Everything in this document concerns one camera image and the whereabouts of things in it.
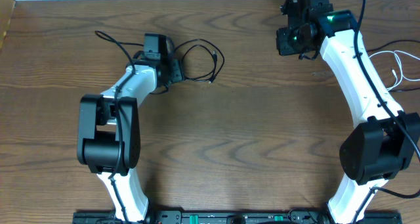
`wooden table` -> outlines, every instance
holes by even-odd
[[[320,207],[343,176],[339,147],[352,131],[347,102],[328,65],[280,57],[276,30],[287,24],[284,0],[121,0],[19,2],[0,55],[0,216],[2,223],[70,223],[77,210],[110,210],[110,197],[76,159],[79,100],[100,93],[124,73],[127,59],[97,38],[142,42],[145,32],[175,44],[193,38],[222,49],[217,80],[174,85],[140,109],[141,185],[154,204],[185,210],[288,210]],[[358,17],[361,0],[331,0]],[[419,0],[367,0],[367,48],[420,39]],[[418,45],[388,49],[420,55]],[[136,47],[128,47],[133,54]],[[419,63],[402,56],[404,73]],[[373,59],[386,85],[392,55]],[[190,75],[211,67],[194,51]],[[403,87],[415,87],[406,81]],[[420,112],[420,91],[395,93]],[[387,187],[419,188],[419,163]],[[378,194],[369,206],[398,210],[418,223],[420,199]]]

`wood grain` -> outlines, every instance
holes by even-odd
[[[153,203],[287,210],[327,202],[343,175],[338,149],[352,131],[351,116],[321,59],[278,56],[275,31],[287,24],[278,9],[283,1],[19,2],[0,55],[2,223],[70,223],[77,210],[113,208],[103,184],[75,155],[80,98],[107,89],[127,62],[94,30],[120,41],[142,42],[144,32],[169,35],[175,43],[204,38],[226,56],[213,84],[174,85],[140,108],[138,172]],[[358,16],[360,0],[331,2]],[[419,10],[418,0],[367,0],[366,47],[420,39]],[[391,49],[420,55],[413,43]],[[418,62],[402,60],[407,77],[420,78]],[[373,61],[383,81],[393,84],[393,56]],[[209,67],[208,55],[194,51],[186,70],[198,75]],[[419,96],[394,94],[407,112],[420,111]],[[387,187],[418,189],[418,165]],[[369,208],[398,210],[404,223],[417,223],[419,205],[378,194]]]

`wooden tabletop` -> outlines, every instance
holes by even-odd
[[[358,17],[361,0],[330,1]],[[76,158],[80,98],[109,88],[127,63],[94,30],[140,43],[145,32],[168,35],[175,44],[204,38],[226,57],[214,83],[174,85],[140,107],[137,169],[152,203],[185,210],[288,210],[327,202],[343,176],[338,151],[352,119],[321,58],[278,55],[276,30],[287,24],[279,10],[283,2],[19,2],[0,54],[1,222],[70,223],[77,210],[113,208],[104,185]],[[419,0],[367,0],[366,47],[420,39],[419,19]],[[387,49],[420,55],[414,43]],[[420,78],[418,61],[402,61],[407,77]],[[380,55],[373,62],[392,85],[394,57]],[[186,62],[192,76],[211,67],[199,50]],[[420,112],[420,91],[393,96],[406,112]],[[407,194],[419,183],[413,159],[387,187]],[[418,223],[419,206],[420,199],[379,193],[369,209],[398,210],[404,223]]]

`white cable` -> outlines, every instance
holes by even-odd
[[[395,73],[395,70],[391,68],[391,72],[392,72],[392,74],[394,75],[394,77],[395,77],[395,80],[396,80],[396,81],[395,81],[395,83],[394,83],[394,85],[393,85],[392,87],[388,87],[388,88],[387,88],[387,90],[388,90],[388,91],[390,91],[391,89],[393,89],[393,88],[397,87],[398,85],[400,85],[400,84],[401,84],[401,82],[402,82],[402,79],[403,79],[403,78],[404,78],[404,79],[406,79],[406,80],[408,80],[408,81],[420,81],[420,79],[409,79],[409,78],[407,78],[407,77],[404,75],[404,73],[403,73],[403,71],[402,71],[402,62],[401,62],[401,59],[400,59],[400,57],[399,57],[396,53],[403,53],[403,54],[408,55],[408,56],[411,56],[411,57],[413,57],[413,58],[415,58],[415,59],[417,59],[417,60],[420,60],[420,58],[419,58],[419,57],[416,57],[416,56],[411,55],[411,54],[409,54],[409,53],[406,53],[406,52],[404,52],[404,51],[395,50],[395,51],[380,51],[380,52],[378,52],[378,53],[375,53],[375,54],[370,55],[370,56],[369,56],[369,58],[371,58],[371,57],[373,57],[373,56],[375,56],[375,55],[381,54],[381,53],[392,53],[392,54],[394,54],[394,57],[395,57],[396,63],[397,63],[397,65],[398,65],[399,69],[400,69],[400,75],[401,75],[401,76],[400,76],[400,81],[398,81],[398,77],[397,77],[397,75],[396,75],[396,73]]]

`green component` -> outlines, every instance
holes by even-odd
[[[283,216],[274,216],[275,221],[283,221]]]
[[[198,224],[198,215],[190,215],[190,224]]]

